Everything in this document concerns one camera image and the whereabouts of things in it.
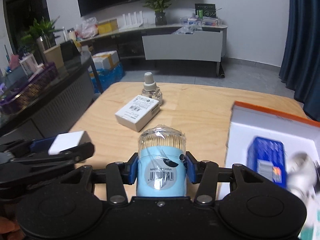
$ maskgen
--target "round gray label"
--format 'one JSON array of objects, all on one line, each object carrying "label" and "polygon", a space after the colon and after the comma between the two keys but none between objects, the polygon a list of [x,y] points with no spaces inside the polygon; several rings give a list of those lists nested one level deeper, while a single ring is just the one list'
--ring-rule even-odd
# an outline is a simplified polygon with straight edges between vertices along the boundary
[{"label": "round gray label", "polygon": [[150,161],[144,176],[149,187],[157,190],[169,189],[177,181],[177,170],[165,165],[162,158],[157,158]]}]

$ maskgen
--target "yellow box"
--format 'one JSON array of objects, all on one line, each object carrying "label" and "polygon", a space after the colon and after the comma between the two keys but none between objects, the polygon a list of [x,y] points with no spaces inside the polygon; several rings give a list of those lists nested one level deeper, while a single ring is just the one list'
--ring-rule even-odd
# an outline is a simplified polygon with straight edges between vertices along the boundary
[{"label": "yellow box", "polygon": [[98,23],[99,34],[109,33],[118,29],[119,27],[117,19],[111,19]]}]

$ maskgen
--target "white router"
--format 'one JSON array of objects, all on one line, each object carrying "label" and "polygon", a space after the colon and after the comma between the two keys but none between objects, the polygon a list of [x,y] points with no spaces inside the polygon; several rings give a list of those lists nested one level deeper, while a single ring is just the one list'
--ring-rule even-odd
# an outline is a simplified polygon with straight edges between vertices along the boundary
[{"label": "white router", "polygon": [[133,21],[134,21],[133,24],[132,24],[131,13],[128,13],[128,18],[129,18],[128,23],[127,23],[127,19],[125,17],[125,14],[123,14],[122,17],[123,17],[124,26],[120,29],[139,28],[140,26],[143,25],[142,11],[140,11],[140,22],[138,22],[137,12],[133,13]]}]

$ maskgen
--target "human hand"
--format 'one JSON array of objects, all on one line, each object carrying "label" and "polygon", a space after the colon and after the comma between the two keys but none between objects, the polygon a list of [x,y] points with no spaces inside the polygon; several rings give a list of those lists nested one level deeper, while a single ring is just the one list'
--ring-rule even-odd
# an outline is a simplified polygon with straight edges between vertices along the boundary
[{"label": "human hand", "polygon": [[20,230],[17,221],[11,221],[7,218],[0,217],[0,234],[8,234],[7,240],[23,240],[25,235]]}]

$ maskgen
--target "baseboard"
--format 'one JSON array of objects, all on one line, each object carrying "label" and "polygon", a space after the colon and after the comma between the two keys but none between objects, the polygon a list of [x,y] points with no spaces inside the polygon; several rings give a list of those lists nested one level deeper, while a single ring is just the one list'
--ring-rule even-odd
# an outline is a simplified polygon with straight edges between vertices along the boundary
[{"label": "baseboard", "polygon": [[231,57],[224,57],[221,59],[221,62],[226,62],[230,64],[237,64],[237,65],[245,65],[245,66],[250,66],[250,67],[257,67],[260,69],[266,69],[270,71],[275,71],[279,72],[280,67],[266,64],[266,63],[261,63],[261,62],[255,62],[251,60],[246,60],[246,59],[238,59],[238,58],[231,58]]}]

